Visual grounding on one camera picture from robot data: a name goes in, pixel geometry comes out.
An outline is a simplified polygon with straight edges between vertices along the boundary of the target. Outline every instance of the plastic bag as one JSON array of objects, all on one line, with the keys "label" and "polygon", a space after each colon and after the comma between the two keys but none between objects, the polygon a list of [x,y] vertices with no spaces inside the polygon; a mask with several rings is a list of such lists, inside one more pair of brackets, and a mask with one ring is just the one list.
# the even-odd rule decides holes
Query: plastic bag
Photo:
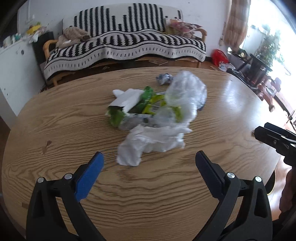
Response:
[{"label": "plastic bag", "polygon": [[189,123],[195,119],[197,110],[205,105],[206,100],[206,85],[193,73],[181,71],[165,92],[167,108],[171,108],[174,115],[171,110],[160,108],[156,118],[160,121],[166,119],[167,122]]},{"label": "plastic bag", "polygon": [[212,62],[214,65],[220,67],[220,64],[229,63],[226,55],[219,49],[215,49],[212,53]]},{"label": "plastic bag", "polygon": [[174,79],[174,77],[171,74],[168,74],[168,73],[160,74],[159,76],[156,77],[156,80],[160,85],[170,84],[173,79]]},{"label": "plastic bag", "polygon": [[118,146],[117,163],[124,166],[138,166],[143,152],[166,152],[176,147],[184,148],[184,134],[190,132],[192,130],[182,124],[161,128],[138,125]]}]

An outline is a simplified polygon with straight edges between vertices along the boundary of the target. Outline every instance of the person's hand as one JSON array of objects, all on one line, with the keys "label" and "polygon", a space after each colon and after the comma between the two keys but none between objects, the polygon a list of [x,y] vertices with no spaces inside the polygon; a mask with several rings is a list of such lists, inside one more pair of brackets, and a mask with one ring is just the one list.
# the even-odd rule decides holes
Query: person's hand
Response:
[{"label": "person's hand", "polygon": [[279,201],[279,209],[282,213],[288,211],[292,207],[292,198],[296,193],[296,167],[287,173],[286,184],[281,193],[281,199]]}]

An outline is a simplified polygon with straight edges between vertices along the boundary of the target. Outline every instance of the trash pile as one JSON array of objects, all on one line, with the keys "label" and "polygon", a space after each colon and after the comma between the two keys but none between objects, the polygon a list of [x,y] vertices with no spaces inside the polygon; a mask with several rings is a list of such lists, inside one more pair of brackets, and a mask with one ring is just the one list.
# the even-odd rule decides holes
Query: trash pile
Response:
[{"label": "trash pile", "polygon": [[117,98],[108,106],[110,123],[130,130],[118,146],[120,165],[138,166],[143,152],[184,148],[183,136],[192,132],[189,124],[205,105],[207,87],[189,71],[169,79],[170,86],[163,93],[156,93],[150,86],[144,90],[113,91]]}]

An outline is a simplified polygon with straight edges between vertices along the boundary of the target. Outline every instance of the sofa armrest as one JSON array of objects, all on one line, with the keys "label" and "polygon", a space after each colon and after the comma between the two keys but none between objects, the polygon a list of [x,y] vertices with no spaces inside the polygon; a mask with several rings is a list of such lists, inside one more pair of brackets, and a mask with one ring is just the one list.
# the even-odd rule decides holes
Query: sofa armrest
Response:
[{"label": "sofa armrest", "polygon": [[44,51],[44,55],[46,60],[48,60],[50,54],[49,54],[49,46],[51,44],[56,44],[57,43],[57,39],[52,39],[52,40],[48,40],[44,45],[43,45],[43,51]]},{"label": "sofa armrest", "polygon": [[202,28],[199,28],[198,30],[196,30],[196,32],[201,32],[202,33],[202,41],[205,42],[205,39],[207,37],[207,31],[202,29]]}]

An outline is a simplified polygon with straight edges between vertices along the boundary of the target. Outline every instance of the wooden table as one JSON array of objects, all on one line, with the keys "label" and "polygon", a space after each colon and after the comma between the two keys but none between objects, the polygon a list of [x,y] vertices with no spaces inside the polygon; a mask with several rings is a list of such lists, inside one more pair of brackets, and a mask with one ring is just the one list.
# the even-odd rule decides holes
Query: wooden table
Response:
[{"label": "wooden table", "polygon": [[[112,90],[147,85],[164,90],[155,77],[182,69],[196,74],[208,89],[204,109],[190,124],[193,132],[184,137],[185,148],[143,154],[138,167],[118,165],[117,146],[128,132],[113,128],[105,116],[114,100]],[[10,132],[2,168],[5,204],[25,227],[37,178],[59,179],[101,151],[103,171],[81,204],[102,235],[109,241],[191,241],[218,203],[195,166],[195,153],[203,150],[225,172],[239,178],[259,175],[267,182],[279,155],[251,135],[267,121],[282,126],[285,116],[270,113],[267,103],[234,76],[213,70],[128,69],[59,85],[31,99]],[[48,141],[52,143],[42,153]],[[58,202],[68,229],[74,232]]]}]

